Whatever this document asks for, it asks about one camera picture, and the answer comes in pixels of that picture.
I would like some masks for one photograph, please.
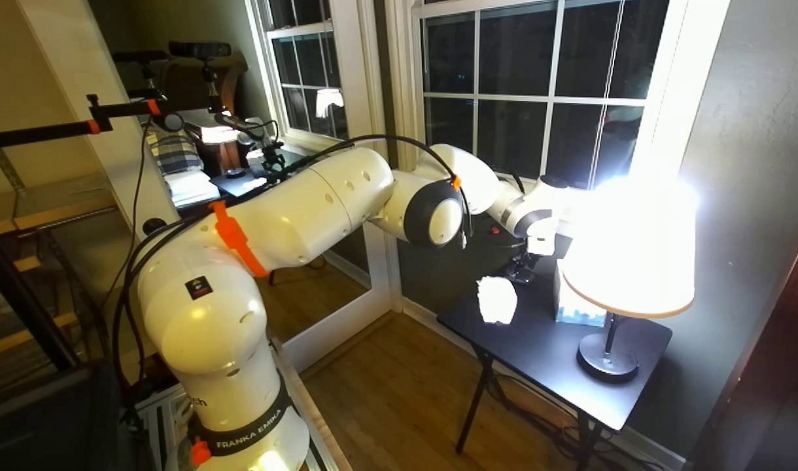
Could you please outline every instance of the baseboard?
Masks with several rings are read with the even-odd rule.
[[[455,347],[461,351],[469,351],[473,354],[473,347],[461,341],[457,334],[452,334],[451,329],[444,329],[440,321],[437,321],[437,313],[429,310],[427,305],[410,300],[410,297],[400,297],[400,305],[399,305],[400,313],[416,318],[418,324],[429,327],[433,331],[447,337]],[[656,464],[656,469],[662,471],[684,471],[686,469],[686,458],[667,450],[664,444],[648,439],[646,433],[626,426],[621,433],[612,433],[612,436],[605,436],[609,439],[612,444],[617,444],[621,450],[630,452],[633,458],[639,461],[646,461],[646,464]]]

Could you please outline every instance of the lamp base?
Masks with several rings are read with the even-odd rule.
[[[605,351],[605,341],[605,334],[587,334],[578,346],[582,364],[605,380],[630,380],[639,365],[616,351]]]

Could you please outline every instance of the white robotic arm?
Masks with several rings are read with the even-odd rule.
[[[452,172],[435,159],[414,172],[391,170],[363,147],[336,152],[251,202],[217,203],[138,273],[145,327],[195,401],[198,469],[298,469],[310,450],[310,428],[274,369],[255,278],[300,267],[363,221],[444,245],[461,236],[467,211],[489,211],[512,236],[546,219],[546,207],[511,193],[473,155],[433,148]]]

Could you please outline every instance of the desk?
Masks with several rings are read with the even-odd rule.
[[[601,426],[621,432],[659,364],[669,329],[643,318],[624,318],[616,334],[616,351],[626,351],[639,360],[635,376],[626,382],[605,382],[587,373],[578,364],[578,343],[596,327],[554,321],[554,258],[539,261],[539,275],[528,284],[515,284],[519,310],[508,327],[485,324],[477,296],[461,309],[440,313],[440,324],[469,341],[482,364],[482,376],[473,389],[469,415],[463,420],[455,450],[461,452],[480,401],[486,388],[494,388],[494,360],[520,373],[528,384],[550,392],[570,405],[578,415],[582,461],[587,469],[591,447]]]

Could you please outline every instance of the table leg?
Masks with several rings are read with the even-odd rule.
[[[594,452],[594,447],[596,447],[600,433],[601,433],[601,424],[594,420],[591,415],[587,415],[587,413],[578,411],[578,444],[582,444],[582,450],[578,450],[578,466],[575,466],[578,471],[587,471],[588,458],[591,458],[591,452]]]
[[[461,433],[457,433],[457,441],[455,441],[455,452],[463,452],[467,439],[469,439],[472,426],[473,426],[473,415],[477,415],[482,392],[485,392],[485,388],[494,380],[494,360],[491,360],[491,355],[482,354],[480,347],[477,347],[477,355],[480,355],[480,364],[482,364],[482,376],[480,376],[480,382],[477,382],[477,389],[473,389],[473,397],[472,397],[469,415],[467,415],[467,420],[463,420],[463,426],[461,426]]]

